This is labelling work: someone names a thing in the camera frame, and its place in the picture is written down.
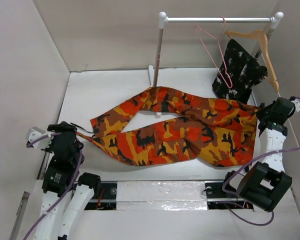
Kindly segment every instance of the white floor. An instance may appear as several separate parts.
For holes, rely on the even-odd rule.
[[[160,70],[158,84],[214,98],[212,82],[215,69],[179,68]],[[150,86],[147,70],[73,72],[66,90],[59,122],[76,123],[91,130],[90,119],[97,117]],[[174,117],[141,112],[125,131],[137,129]],[[223,179],[228,169],[213,168],[201,159],[153,167],[133,167],[107,156],[91,143],[84,142],[85,162],[80,172],[101,176],[102,181],[135,180],[209,180]],[[255,155],[260,149],[256,141]],[[31,193],[18,240],[39,217],[42,181],[37,181]],[[258,208],[237,210],[245,219],[265,223],[270,214]],[[300,240],[300,214],[289,190],[275,208],[272,224],[251,226],[227,210],[114,210],[84,211],[72,240]]]
[[[212,83],[216,74],[217,70],[214,68],[162,69],[158,85],[201,97],[215,98]],[[91,131],[90,119],[112,109],[149,86],[148,70],[72,72],[59,122],[76,123]],[[139,112],[124,131],[138,129],[174,117],[177,115],[162,114],[158,118],[154,112]],[[223,179],[231,170],[230,168],[214,168],[200,158],[160,166],[128,166],[106,155],[88,141],[80,140],[84,143],[83,154],[85,156],[81,172],[87,171],[100,175],[103,181]],[[259,145],[257,142],[255,146],[257,155]]]

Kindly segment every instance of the clothes rack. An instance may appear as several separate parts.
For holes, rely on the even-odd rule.
[[[159,39],[155,55],[153,86],[156,87],[158,85],[162,39],[166,23],[223,23],[224,20],[227,23],[269,23],[270,26],[266,33],[266,36],[269,39],[283,17],[284,14],[282,12],[277,12],[273,17],[225,17],[224,19],[222,17],[167,17],[165,12],[160,12],[158,25]],[[256,52],[254,58],[258,59],[261,55],[260,48],[256,49],[254,52]]]

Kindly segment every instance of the red wire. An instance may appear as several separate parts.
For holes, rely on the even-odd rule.
[[[102,189],[102,191],[101,191],[101,194],[100,194],[100,197],[98,198],[98,203],[97,203],[97,205],[96,205],[96,208],[95,208],[95,209],[97,209],[97,208],[99,207],[100,200],[102,199],[102,195],[104,194],[104,192],[105,192],[105,190],[104,190],[104,189]]]

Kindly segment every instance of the metal rod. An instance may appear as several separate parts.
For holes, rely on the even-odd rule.
[[[272,17],[168,17],[168,23],[271,23]]]
[[[155,55],[153,87],[156,87],[157,84],[158,84],[158,75],[159,75],[159,66],[160,66],[160,55],[161,55],[161,46],[162,46],[163,34],[164,34],[164,29],[159,29],[159,41],[158,41],[158,46],[157,46],[156,55]]]
[[[266,37],[267,37],[268,41],[269,41],[269,39],[271,38],[272,33],[273,33],[274,31],[275,31],[275,30],[272,29],[272,28],[269,28],[269,29],[268,29],[268,32],[266,33]],[[258,45],[257,51],[256,51],[255,56],[254,56],[254,59],[258,59],[258,58],[260,57],[260,55],[261,55],[261,49],[260,49],[260,47],[259,47],[259,45]]]

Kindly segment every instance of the cable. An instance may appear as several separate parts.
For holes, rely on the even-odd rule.
[[[222,191],[224,191],[225,193],[227,194],[232,194],[232,195],[237,195],[237,193],[235,191],[229,191],[226,189],[226,186],[230,183],[230,181],[235,177],[237,176],[238,174],[240,174],[240,172],[242,170],[244,170],[247,166],[249,166],[250,164],[254,163],[255,161],[258,161],[259,159],[262,159],[264,157],[267,157],[269,155],[272,155],[272,154],[276,154],[276,153],[287,153],[287,152],[293,152],[293,151],[298,151],[300,150],[300,146],[299,147],[293,147],[293,148],[290,148],[290,149],[280,149],[278,151],[270,151],[270,152],[266,152],[264,154],[261,154],[260,156],[257,156],[255,157],[254,159],[252,159],[251,161],[249,161],[248,163],[246,163],[245,165],[243,165],[242,167],[240,167],[233,175],[231,175],[225,182],[224,184],[222,185]],[[243,219],[242,217],[238,216],[234,211],[230,210],[236,217],[238,217],[239,219],[243,220],[244,222],[248,223],[248,224],[252,224],[252,225],[256,225],[256,224],[259,224],[259,223],[253,223],[253,222],[249,222],[245,219]],[[271,221],[268,221],[266,223],[263,223],[263,225],[256,225],[256,226],[266,226],[268,224],[270,224],[275,216],[274,212],[272,211],[271,212],[272,214],[272,217],[271,217]]]
[[[218,201],[217,203],[218,203],[218,204],[224,204],[225,207],[226,207],[232,214],[234,214],[237,218],[239,218],[240,220],[246,222],[247,224],[251,224],[251,225],[254,225],[254,226],[259,226],[259,227],[267,226],[267,225],[269,225],[270,223],[272,223],[272,221],[275,219],[275,213],[274,213],[274,211],[272,211],[272,212],[271,212],[271,218],[270,218],[269,221],[267,221],[266,223],[254,223],[254,222],[245,220],[243,217],[241,217],[241,216],[239,216],[238,214],[236,214],[234,211],[232,211],[232,209],[231,209],[230,207],[227,206],[227,204],[232,204],[232,205],[235,205],[235,206],[238,206],[238,207],[244,209],[244,207],[241,206],[240,204],[235,203],[235,202],[231,202],[231,201]]]
[[[60,133],[52,133],[51,136],[57,136]],[[48,135],[44,135],[42,137],[39,137],[38,139],[34,140],[33,142],[29,143],[27,145],[27,148],[30,148],[33,144],[37,143],[38,141],[47,138]],[[81,160],[82,160],[82,150],[80,150],[79,153],[79,160],[78,160],[78,164],[76,165],[73,177],[68,185],[68,187],[66,188],[66,190],[64,191],[64,193],[61,195],[61,197],[46,211],[47,213],[50,213],[52,209],[54,209],[60,202],[61,200],[66,196],[66,194],[71,190],[71,188],[73,187],[73,184],[77,178],[77,175],[79,173],[79,167],[81,165]],[[26,235],[24,236],[23,240],[26,240],[29,235],[31,234],[31,232],[36,228],[36,226],[42,221],[42,219],[44,219],[44,217],[46,216],[46,214],[43,214],[39,217],[39,219],[33,224],[33,226],[29,229],[29,231],[26,233]]]

